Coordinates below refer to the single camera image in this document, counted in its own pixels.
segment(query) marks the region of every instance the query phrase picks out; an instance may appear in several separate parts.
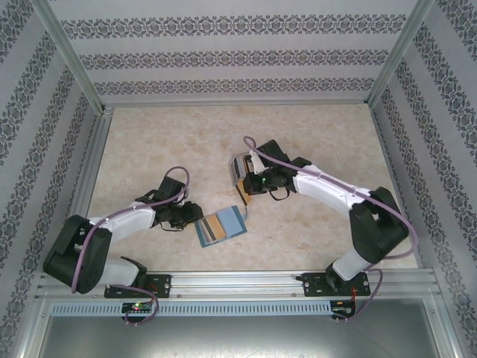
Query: metal panel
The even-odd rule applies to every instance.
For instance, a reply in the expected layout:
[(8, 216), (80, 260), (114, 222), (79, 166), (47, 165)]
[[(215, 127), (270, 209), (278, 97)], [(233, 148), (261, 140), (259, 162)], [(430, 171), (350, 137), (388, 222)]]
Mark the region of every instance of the metal panel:
[[(429, 298), (440, 295), (432, 269), (383, 270), (384, 280), (376, 299)], [(160, 301), (286, 301), (314, 300), (306, 298), (302, 283), (296, 280), (301, 271), (229, 271), (229, 272), (151, 272), (170, 274), (171, 296)], [(377, 273), (368, 274), (370, 287), (374, 289), (379, 279)], [(71, 289), (44, 274), (35, 295), (42, 301), (99, 301), (104, 288), (98, 287), (85, 295), (72, 295)], [(345, 299), (323, 297), (322, 300)]]
[(107, 135), (113, 119), (113, 108), (104, 108), (100, 120), (97, 121), (91, 144), (86, 153), (86, 159), (78, 181), (78, 188), (73, 197), (69, 215), (87, 216), (92, 192), (95, 188)]
[(420, 301), (377, 301), (355, 323), (323, 316), (51, 317), (41, 357), (439, 357)]
[[(52, 317), (117, 317), (122, 302), (55, 303)], [(331, 315), (329, 301), (258, 301), (258, 302), (161, 302), (162, 317), (230, 317), (249, 315)], [(131, 313), (130, 316), (147, 316)]]

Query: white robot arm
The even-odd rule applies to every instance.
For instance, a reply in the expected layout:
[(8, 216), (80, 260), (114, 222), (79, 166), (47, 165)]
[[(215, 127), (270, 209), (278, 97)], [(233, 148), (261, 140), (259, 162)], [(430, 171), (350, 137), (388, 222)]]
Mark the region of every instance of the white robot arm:
[(151, 190), (137, 198), (129, 207), (132, 210), (114, 215), (85, 219), (71, 216), (63, 226), (43, 263), (43, 271), (68, 286), (72, 285), (76, 265), (88, 232), (95, 224), (106, 219), (97, 230), (86, 249), (78, 277), (77, 291), (89, 292), (96, 286), (124, 285), (142, 288), (147, 269), (140, 263), (122, 257), (108, 258), (110, 244), (163, 222), (168, 222), (170, 230), (180, 231), (187, 224), (203, 218), (202, 209), (191, 201), (186, 201), (187, 191), (170, 204), (144, 207), (145, 204), (159, 203), (172, 198), (184, 188), (184, 184), (165, 177), (158, 190)]
[(371, 197), (399, 212), (392, 194), (387, 189), (380, 187), (372, 191), (350, 185), (323, 173), (317, 166), (301, 157), (290, 161), (274, 140), (257, 150), (275, 160), (317, 174), (295, 171), (250, 151), (250, 155), (245, 156), (245, 162), (250, 169), (244, 179), (244, 190), (247, 194), (271, 194), (284, 187), (288, 194), (296, 192), (311, 196), (350, 218), (353, 249), (341, 255), (326, 270), (326, 280), (335, 291), (346, 285), (359, 272), (381, 261), (408, 236), (408, 228), (398, 218), (365, 199)]

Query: floor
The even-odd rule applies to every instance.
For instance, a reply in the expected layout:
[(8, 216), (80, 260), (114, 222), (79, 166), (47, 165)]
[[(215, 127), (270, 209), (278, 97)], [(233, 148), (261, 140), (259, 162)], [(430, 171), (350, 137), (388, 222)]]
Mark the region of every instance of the floor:
[[(95, 185), (89, 216), (120, 210), (156, 189), (167, 169), (191, 173), (189, 200), (204, 215), (238, 205), (228, 162), (246, 151), (244, 135), (258, 145), (275, 139), (291, 159), (301, 156), (357, 186), (392, 189), (375, 128), (365, 104), (315, 106), (117, 108)], [(171, 174), (184, 180), (181, 172)], [(248, 232), (202, 248), (193, 225), (170, 233), (160, 227), (112, 245), (153, 271), (241, 271), (324, 269), (352, 247), (347, 217), (326, 205), (291, 195), (274, 201), (253, 197)], [(406, 240), (395, 252), (409, 248)], [(380, 263), (417, 267), (414, 257)]]

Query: striped wallpaper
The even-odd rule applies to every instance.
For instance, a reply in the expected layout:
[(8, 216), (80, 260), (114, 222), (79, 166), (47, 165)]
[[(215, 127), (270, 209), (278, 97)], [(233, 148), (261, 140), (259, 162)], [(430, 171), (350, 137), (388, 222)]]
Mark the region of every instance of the striped wallpaper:
[(44, 248), (72, 203), (95, 124), (40, 18), (0, 1), (0, 357), (13, 353)]
[(416, 0), (56, 0), (106, 104), (367, 97)]
[(477, 357), (477, 0), (436, 1), (373, 108), (419, 253)]

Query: purple cable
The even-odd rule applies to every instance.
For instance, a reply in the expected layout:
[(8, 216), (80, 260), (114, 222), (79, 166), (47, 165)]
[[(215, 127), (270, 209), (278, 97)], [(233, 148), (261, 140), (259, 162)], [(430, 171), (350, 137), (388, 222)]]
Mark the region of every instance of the purple cable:
[(96, 231), (96, 229), (98, 229), (98, 227), (100, 227), (103, 223), (105, 223), (109, 219), (112, 219), (112, 218), (114, 218), (118, 215), (128, 213), (130, 211), (134, 211), (134, 210), (138, 210), (138, 209), (147, 209), (149, 207), (156, 207), (158, 205), (164, 205), (164, 204), (170, 203), (170, 202), (176, 200), (177, 198), (179, 198), (182, 194), (184, 194), (186, 192), (187, 188), (189, 187), (189, 182), (190, 182), (190, 174), (189, 174), (189, 172), (186, 168), (184, 168), (183, 166), (173, 166), (172, 168), (170, 168), (164, 174), (164, 177), (167, 177), (167, 174), (169, 174), (170, 172), (172, 172), (175, 169), (183, 170), (186, 173), (186, 177), (187, 177), (186, 185), (182, 188), (182, 190), (177, 195), (174, 195), (172, 198), (165, 199), (165, 200), (159, 201), (157, 203), (145, 204), (145, 205), (140, 205), (140, 206), (137, 206), (137, 207), (127, 207), (125, 209), (116, 211), (115, 213), (109, 214), (104, 219), (101, 219), (99, 222), (97, 222), (95, 224), (95, 226), (93, 226), (91, 228), (91, 230), (86, 235), (86, 238), (85, 238), (84, 243), (83, 243), (83, 248), (81, 249), (80, 256), (78, 258), (78, 262), (76, 263), (75, 275), (73, 276), (73, 282), (72, 282), (72, 293), (76, 293), (76, 287), (78, 285), (78, 279), (80, 277), (81, 266), (83, 265), (84, 255), (85, 255), (86, 250), (88, 248), (89, 241), (91, 240), (92, 235), (95, 233), (95, 231)]
[(341, 317), (342, 319), (344, 319), (346, 323), (351, 322), (352, 320), (354, 320), (358, 315), (360, 315), (370, 305), (371, 301), (378, 294), (378, 290), (382, 285), (382, 280), (384, 278), (384, 274), (382, 273), (382, 271), (379, 268), (372, 268), (371, 270), (367, 270), (367, 271), (368, 272), (378, 272), (379, 273), (379, 280), (378, 280), (378, 283), (376, 284), (376, 287), (374, 288), (374, 291), (371, 293), (370, 297), (366, 300), (363, 307), (361, 307), (361, 309), (358, 312), (356, 312), (354, 315), (352, 315), (351, 317), (346, 317), (344, 315), (341, 315), (340, 313), (333, 313), (333, 315), (337, 315), (338, 317)]
[(398, 213), (396, 210), (394, 210), (392, 207), (389, 207), (388, 205), (386, 204), (383, 204), (381, 201), (377, 201), (376, 199), (374, 198), (371, 198), (370, 196), (366, 196), (364, 194), (361, 194), (360, 192), (357, 192), (355, 191), (353, 188), (349, 187), (348, 185), (345, 185), (345, 184), (342, 184), (340, 183), (339, 181), (336, 181), (335, 179), (331, 178), (330, 176), (324, 174), (323, 172), (321, 173), (317, 173), (317, 172), (313, 172), (311, 170), (308, 170), (308, 169), (303, 169), (303, 168), (300, 168), (298, 166), (293, 166), (291, 164), (288, 164), (288, 163), (285, 163), (281, 160), (277, 160), (273, 157), (270, 157), (268, 156), (267, 154), (264, 154), (262, 153), (261, 151), (259, 151), (257, 148), (256, 148), (256, 142), (255, 142), (255, 139), (252, 138), (251, 136), (244, 136), (244, 143), (245, 145), (250, 148), (252, 151), (256, 152), (259, 156), (261, 157), (264, 157), (265, 159), (268, 159), (270, 160), (271, 162), (274, 162), (276, 164), (280, 164), (281, 166), (286, 166), (287, 168), (290, 168), (290, 169), (293, 169), (293, 170), (296, 170), (298, 172), (302, 172), (302, 173), (305, 173), (305, 174), (308, 174), (308, 175), (312, 175), (318, 179), (324, 179), (326, 181), (328, 181), (329, 183), (331, 184), (334, 184), (342, 189), (345, 189), (346, 191), (354, 194), (354, 195), (357, 195), (358, 197), (364, 199), (364, 200), (367, 200), (369, 201), (370, 203), (372, 204), (375, 204), (376, 206), (378, 207), (381, 207), (382, 209), (388, 211), (389, 213), (391, 213), (392, 215), (396, 216), (399, 220), (401, 220), (401, 222), (408, 227), (409, 229), (409, 232), (411, 233), (411, 248), (409, 250), (407, 250), (406, 252), (402, 253), (402, 254), (397, 254), (397, 255), (393, 255), (393, 256), (387, 256), (384, 258), (384, 260), (395, 260), (395, 259), (401, 259), (403, 257), (407, 257), (409, 256), (410, 254), (412, 254), (415, 249), (416, 249), (416, 246), (417, 246), (417, 233), (416, 233), (416, 230), (412, 227), (411, 223), (404, 217), (402, 216), (400, 213)]
[(130, 291), (145, 293), (146, 295), (150, 295), (152, 297), (152, 299), (156, 301), (156, 306), (154, 307), (154, 311), (148, 317), (144, 318), (140, 322), (133, 323), (133, 322), (128, 321), (127, 317), (129, 317), (129, 314), (132, 313), (132, 311), (127, 311), (126, 315), (124, 316), (124, 320), (126, 321), (127, 326), (129, 326), (130, 324), (134, 324), (134, 327), (137, 327), (141, 324), (146, 323), (147, 321), (150, 321), (152, 318), (156, 317), (156, 314), (159, 312), (159, 301), (157, 300), (157, 296), (154, 293), (149, 292), (146, 289), (138, 289), (136, 287), (125, 286), (125, 285), (111, 285), (111, 286), (112, 287), (117, 287), (119, 289), (129, 289)]

